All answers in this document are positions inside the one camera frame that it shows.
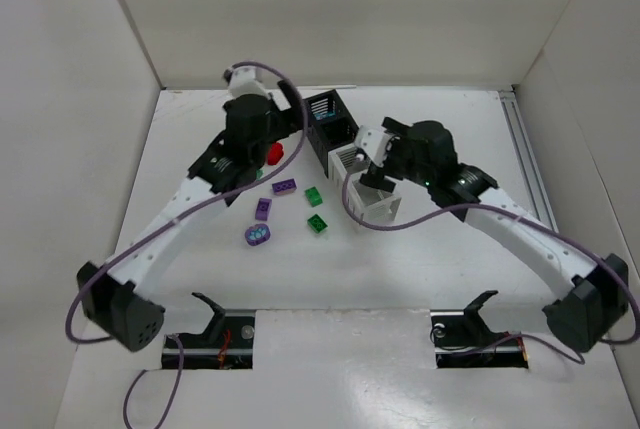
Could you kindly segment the purple 2x4 lego brick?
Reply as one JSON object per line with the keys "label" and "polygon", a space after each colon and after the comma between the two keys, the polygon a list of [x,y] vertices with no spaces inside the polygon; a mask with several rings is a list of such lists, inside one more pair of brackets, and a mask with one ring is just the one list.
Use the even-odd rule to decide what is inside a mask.
{"label": "purple 2x4 lego brick", "polygon": [[273,191],[273,194],[276,196],[291,194],[296,190],[297,190],[297,185],[293,178],[284,179],[272,184],[272,191]]}

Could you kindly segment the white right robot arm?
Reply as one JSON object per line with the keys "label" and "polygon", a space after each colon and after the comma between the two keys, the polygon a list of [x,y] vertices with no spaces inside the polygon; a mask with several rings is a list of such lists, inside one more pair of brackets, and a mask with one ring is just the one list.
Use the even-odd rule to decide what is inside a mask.
{"label": "white right robot arm", "polygon": [[555,299],[543,313],[551,333],[586,353],[608,343],[607,333],[627,313],[639,312],[627,264],[614,254],[601,258],[543,225],[515,203],[496,180],[459,162],[451,133],[437,121],[410,126],[385,118],[381,128],[361,127],[358,155],[370,165],[362,185],[392,191],[408,180],[425,188],[440,212],[501,244],[531,269]]}

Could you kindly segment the red round lego piece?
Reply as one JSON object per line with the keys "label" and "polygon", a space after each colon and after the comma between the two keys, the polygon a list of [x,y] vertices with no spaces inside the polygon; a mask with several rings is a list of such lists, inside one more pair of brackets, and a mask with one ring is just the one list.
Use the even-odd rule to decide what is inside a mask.
{"label": "red round lego piece", "polygon": [[266,163],[269,166],[276,166],[284,157],[284,148],[280,142],[275,142],[271,145],[266,158]]}

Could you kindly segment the purple curved lego brick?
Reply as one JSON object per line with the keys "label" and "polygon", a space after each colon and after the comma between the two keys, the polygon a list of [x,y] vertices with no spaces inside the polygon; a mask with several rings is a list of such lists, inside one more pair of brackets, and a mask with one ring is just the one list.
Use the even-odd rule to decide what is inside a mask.
{"label": "purple curved lego brick", "polygon": [[255,219],[258,221],[266,222],[269,219],[271,207],[271,198],[260,198],[256,205]]}

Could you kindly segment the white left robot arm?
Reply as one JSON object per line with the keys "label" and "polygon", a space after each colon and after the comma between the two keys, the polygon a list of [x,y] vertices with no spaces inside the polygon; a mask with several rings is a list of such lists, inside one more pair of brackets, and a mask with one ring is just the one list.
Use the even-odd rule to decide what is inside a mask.
{"label": "white left robot arm", "polygon": [[191,164],[161,212],[127,249],[100,266],[87,262],[78,270],[72,307],[103,330],[106,340],[135,353],[160,334],[166,310],[153,294],[169,266],[190,237],[260,184],[257,172],[273,144],[306,132],[307,104],[294,94],[286,99],[286,110],[270,94],[227,101],[225,129]]}

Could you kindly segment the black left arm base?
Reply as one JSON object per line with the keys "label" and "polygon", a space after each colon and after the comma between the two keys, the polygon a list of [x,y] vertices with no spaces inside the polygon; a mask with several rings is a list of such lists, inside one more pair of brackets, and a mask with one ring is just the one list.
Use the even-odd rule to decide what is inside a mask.
{"label": "black left arm base", "polygon": [[167,301],[161,367],[191,370],[250,370],[253,367],[256,312],[225,309],[194,292]]}

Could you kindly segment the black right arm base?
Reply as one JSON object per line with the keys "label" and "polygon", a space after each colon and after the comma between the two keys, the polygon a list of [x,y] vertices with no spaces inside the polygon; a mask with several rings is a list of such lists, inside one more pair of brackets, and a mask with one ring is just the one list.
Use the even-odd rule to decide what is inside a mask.
{"label": "black right arm base", "polygon": [[484,291],[462,309],[430,311],[429,337],[438,369],[529,368],[522,339],[492,331],[480,315],[497,294]]}

